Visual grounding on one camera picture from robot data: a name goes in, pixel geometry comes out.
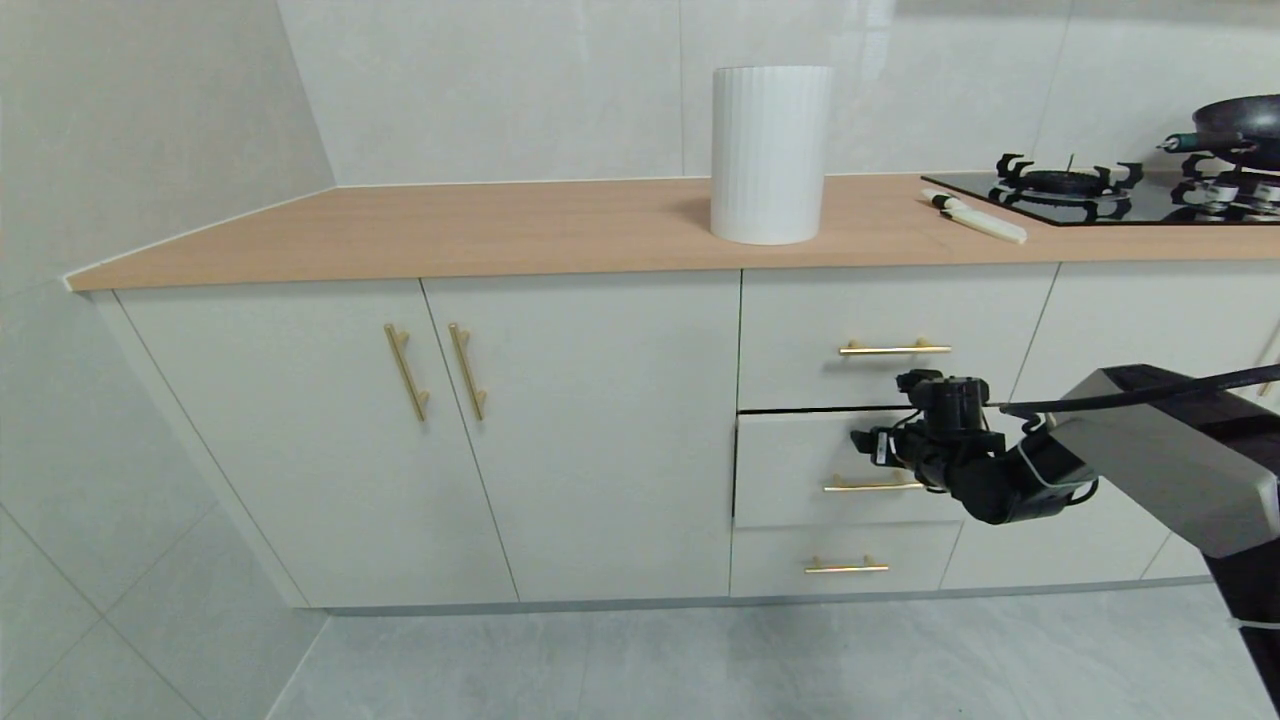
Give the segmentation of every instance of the knife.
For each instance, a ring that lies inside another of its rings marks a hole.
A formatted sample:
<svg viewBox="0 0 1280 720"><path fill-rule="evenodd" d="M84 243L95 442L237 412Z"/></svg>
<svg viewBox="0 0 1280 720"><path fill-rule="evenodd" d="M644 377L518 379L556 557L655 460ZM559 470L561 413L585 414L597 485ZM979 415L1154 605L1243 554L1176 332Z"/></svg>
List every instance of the knife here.
<svg viewBox="0 0 1280 720"><path fill-rule="evenodd" d="M987 233L991 237L998 237L1000 240L1007 240L1009 242L1018 245L1027 242L1025 228L1015 225L1007 220L1001 220L995 215L988 215L982 210L974 210L954 195L942 192L941 190L933 190L932 187L922 190L920 195L929 201L929 205L937 208L938 211L942 213L943 218L955 220L961 225L973 228L978 232Z"/></svg>

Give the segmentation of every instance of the pan handle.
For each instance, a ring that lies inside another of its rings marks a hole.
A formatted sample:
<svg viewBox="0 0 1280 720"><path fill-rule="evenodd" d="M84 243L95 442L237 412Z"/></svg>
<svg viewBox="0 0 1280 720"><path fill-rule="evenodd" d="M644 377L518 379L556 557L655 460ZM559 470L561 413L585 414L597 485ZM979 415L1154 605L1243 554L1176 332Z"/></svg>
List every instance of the pan handle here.
<svg viewBox="0 0 1280 720"><path fill-rule="evenodd" d="M1156 147L1165 152L1221 152L1236 150L1252 152L1258 143L1238 132L1178 132L1165 138Z"/></svg>

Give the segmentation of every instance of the gold cabinet handle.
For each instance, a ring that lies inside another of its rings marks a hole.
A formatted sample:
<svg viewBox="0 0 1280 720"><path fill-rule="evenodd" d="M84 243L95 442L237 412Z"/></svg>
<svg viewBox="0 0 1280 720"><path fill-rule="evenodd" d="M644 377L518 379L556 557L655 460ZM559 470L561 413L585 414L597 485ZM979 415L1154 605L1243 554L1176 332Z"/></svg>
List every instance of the gold cabinet handle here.
<svg viewBox="0 0 1280 720"><path fill-rule="evenodd" d="M471 333L458 328L457 323L449 323L449 337L453 338L453 348L458 351L462 380L467 383L467 392L471 393L471 407L476 411L476 420L484 420L484 398L489 393L476 389L476 379L471 374L471 361L467 360L467 342L471 340Z"/></svg>
<svg viewBox="0 0 1280 720"><path fill-rule="evenodd" d="M892 491L892 489L920 489L924 487L923 483L915 480L908 480L906 473L901 470L893 470L893 478L896 483L873 483L868 486L846 486L845 479L840 475L831 477L831 484L823 486L822 492L879 492L879 491Z"/></svg>
<svg viewBox="0 0 1280 720"><path fill-rule="evenodd" d="M865 565L823 565L818 556L813 556L813 568L805 568L805 575L826 575L833 573L888 573L888 565L881 565L872 560L870 555L863 556Z"/></svg>
<svg viewBox="0 0 1280 720"><path fill-rule="evenodd" d="M849 341L849 345L838 350L841 355L937 355L943 352L951 352L950 345L933 345L925 338L915 341L915 345L908 345L904 347L864 347L858 345L856 340Z"/></svg>
<svg viewBox="0 0 1280 720"><path fill-rule="evenodd" d="M392 355L396 357L396 366L401 369L401 379L404 380L404 389L408 391L410 402L413 404L413 414L417 415L417 421L426 421L426 400L431 397L428 391L417 389L417 383L413 382L413 373L408 370L408 363L404 361L404 345L408 343L408 331L396 331L396 325L387 323L383 325L383 331L387 332L387 342L392 346Z"/></svg>

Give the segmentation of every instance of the ribbed white vase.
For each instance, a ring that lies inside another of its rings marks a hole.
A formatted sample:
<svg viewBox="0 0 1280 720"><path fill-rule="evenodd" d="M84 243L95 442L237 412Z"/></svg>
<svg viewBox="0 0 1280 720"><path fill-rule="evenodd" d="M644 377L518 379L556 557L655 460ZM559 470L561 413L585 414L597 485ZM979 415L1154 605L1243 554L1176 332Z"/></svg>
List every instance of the ribbed white vase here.
<svg viewBox="0 0 1280 720"><path fill-rule="evenodd" d="M818 234L831 76L815 65L716 70L713 233L749 245Z"/></svg>

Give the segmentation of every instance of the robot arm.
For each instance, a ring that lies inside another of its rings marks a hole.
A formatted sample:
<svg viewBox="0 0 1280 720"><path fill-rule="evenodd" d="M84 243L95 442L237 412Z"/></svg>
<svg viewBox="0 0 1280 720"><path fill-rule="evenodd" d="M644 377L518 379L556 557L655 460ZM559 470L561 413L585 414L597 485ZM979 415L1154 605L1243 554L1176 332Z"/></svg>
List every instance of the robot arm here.
<svg viewBox="0 0 1280 720"><path fill-rule="evenodd" d="M1270 626L1280 624L1280 418L1221 389L1070 409L1188 380L1149 365L1097 370L1064 401L1029 404L1062 407L1043 421L1004 407L1027 420L1025 437L1006 447L983 419L986 382L913 370L899 389L920 419L854 432L852 441L872 462L910 470L991 524L1056 515L1107 478L1204 553L1280 711L1280 625Z"/></svg>

